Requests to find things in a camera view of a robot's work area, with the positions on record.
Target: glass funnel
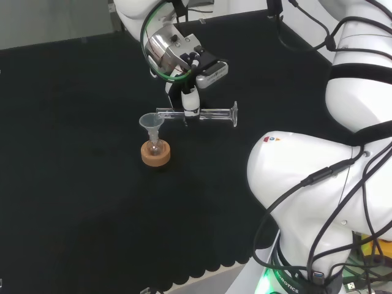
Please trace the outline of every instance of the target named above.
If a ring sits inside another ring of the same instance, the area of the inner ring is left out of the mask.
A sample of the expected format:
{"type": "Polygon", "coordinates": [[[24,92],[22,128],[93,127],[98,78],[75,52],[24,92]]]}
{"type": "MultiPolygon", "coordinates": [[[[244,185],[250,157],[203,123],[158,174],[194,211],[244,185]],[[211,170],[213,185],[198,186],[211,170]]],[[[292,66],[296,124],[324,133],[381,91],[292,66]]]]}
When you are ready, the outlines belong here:
{"type": "Polygon", "coordinates": [[[147,151],[151,156],[161,155],[164,151],[164,143],[159,139],[159,128],[165,122],[165,118],[158,113],[147,113],[139,119],[139,123],[144,127],[149,135],[147,151]]]}

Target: black strap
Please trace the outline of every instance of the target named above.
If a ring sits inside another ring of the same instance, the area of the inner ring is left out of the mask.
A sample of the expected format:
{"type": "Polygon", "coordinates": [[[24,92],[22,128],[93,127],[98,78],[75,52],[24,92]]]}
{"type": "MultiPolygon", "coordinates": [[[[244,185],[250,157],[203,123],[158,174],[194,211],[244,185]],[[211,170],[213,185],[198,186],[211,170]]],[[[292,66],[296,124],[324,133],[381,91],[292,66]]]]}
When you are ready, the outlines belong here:
{"type": "MultiPolygon", "coordinates": [[[[283,263],[281,257],[279,256],[279,240],[272,253],[272,262],[274,265],[281,265],[283,263]]],[[[289,294],[337,294],[339,293],[342,283],[343,283],[343,268],[336,274],[334,274],[330,279],[325,281],[325,285],[315,285],[308,280],[300,277],[289,276],[285,271],[278,269],[273,270],[275,278],[282,288],[289,294]]]]}
{"type": "Polygon", "coordinates": [[[392,69],[374,64],[345,63],[332,67],[330,80],[335,78],[362,78],[392,85],[392,69]]]}
{"type": "Polygon", "coordinates": [[[177,17],[183,17],[187,15],[188,9],[184,6],[183,0],[166,0],[168,3],[172,3],[177,17]]]}
{"type": "Polygon", "coordinates": [[[392,137],[392,121],[382,122],[374,126],[365,127],[353,134],[350,140],[352,146],[362,146],[370,142],[392,137]]]}

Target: white wall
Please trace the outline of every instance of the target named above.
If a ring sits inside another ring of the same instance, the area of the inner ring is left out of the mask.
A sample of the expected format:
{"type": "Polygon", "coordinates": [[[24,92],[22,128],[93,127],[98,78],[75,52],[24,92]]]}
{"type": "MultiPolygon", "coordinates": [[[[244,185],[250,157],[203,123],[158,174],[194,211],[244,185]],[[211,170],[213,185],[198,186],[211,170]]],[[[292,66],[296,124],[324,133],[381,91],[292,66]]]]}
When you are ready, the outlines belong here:
{"type": "Polygon", "coordinates": [[[0,50],[112,31],[107,0],[0,0],[0,50]]]}
{"type": "MultiPolygon", "coordinates": [[[[329,15],[322,7],[318,0],[297,0],[300,6],[310,15],[325,24],[330,32],[337,25],[337,21],[329,15]]],[[[312,46],[316,46],[324,41],[325,31],[317,23],[308,19],[298,9],[293,7],[287,0],[283,2],[284,22],[291,27],[298,35],[312,46]]],[[[232,13],[241,13],[254,10],[266,9],[266,0],[215,0],[214,16],[227,15],[232,13]]],[[[340,39],[340,34],[336,36],[336,40],[340,39]]],[[[331,62],[334,53],[322,48],[319,50],[331,62]]]]}

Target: yellow object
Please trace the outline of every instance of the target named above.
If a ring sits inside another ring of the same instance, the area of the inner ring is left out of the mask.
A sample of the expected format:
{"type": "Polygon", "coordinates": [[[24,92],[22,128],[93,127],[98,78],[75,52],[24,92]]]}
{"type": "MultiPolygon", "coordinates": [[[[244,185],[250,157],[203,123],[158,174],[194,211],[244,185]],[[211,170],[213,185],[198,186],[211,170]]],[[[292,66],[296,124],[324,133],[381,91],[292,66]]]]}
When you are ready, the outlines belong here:
{"type": "MultiPolygon", "coordinates": [[[[367,238],[368,236],[362,235],[362,239],[367,238]]],[[[380,247],[382,252],[384,253],[384,256],[392,258],[392,243],[383,241],[379,239],[380,247]]],[[[373,247],[373,241],[369,242],[365,245],[362,245],[362,251],[365,256],[371,255],[372,254],[372,247],[373,247]]],[[[380,254],[379,250],[377,247],[375,248],[375,253],[380,254]]]]}

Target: connector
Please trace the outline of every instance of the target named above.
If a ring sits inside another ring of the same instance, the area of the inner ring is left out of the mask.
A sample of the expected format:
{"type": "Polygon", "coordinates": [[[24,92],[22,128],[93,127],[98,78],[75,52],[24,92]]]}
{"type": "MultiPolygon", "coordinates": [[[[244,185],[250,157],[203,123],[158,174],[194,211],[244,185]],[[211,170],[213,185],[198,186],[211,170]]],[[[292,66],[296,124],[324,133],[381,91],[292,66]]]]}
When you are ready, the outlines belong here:
{"type": "Polygon", "coordinates": [[[146,288],[140,292],[140,294],[163,294],[162,291],[154,289],[154,288],[146,288]]]}
{"type": "MultiPolygon", "coordinates": [[[[368,290],[368,283],[365,280],[359,280],[356,282],[351,282],[347,285],[344,285],[345,291],[347,293],[352,293],[352,294],[369,294],[368,290]]],[[[377,293],[379,291],[374,291],[372,289],[372,293],[370,294],[391,294],[391,293],[377,293]]]]}
{"type": "Polygon", "coordinates": [[[337,174],[348,169],[354,163],[354,159],[342,160],[336,164],[331,165],[330,167],[325,167],[309,175],[306,179],[302,180],[301,183],[304,185],[304,187],[317,184],[321,181],[324,181],[325,179],[328,179],[331,176],[336,176],[337,174]]]}
{"type": "Polygon", "coordinates": [[[326,49],[329,50],[329,51],[334,51],[334,50],[336,50],[336,42],[335,42],[334,37],[332,37],[332,36],[327,36],[327,37],[325,38],[325,47],[326,47],[326,49]]]}
{"type": "Polygon", "coordinates": [[[312,281],[316,285],[324,285],[325,282],[324,274],[318,271],[314,271],[312,275],[312,281]]]}

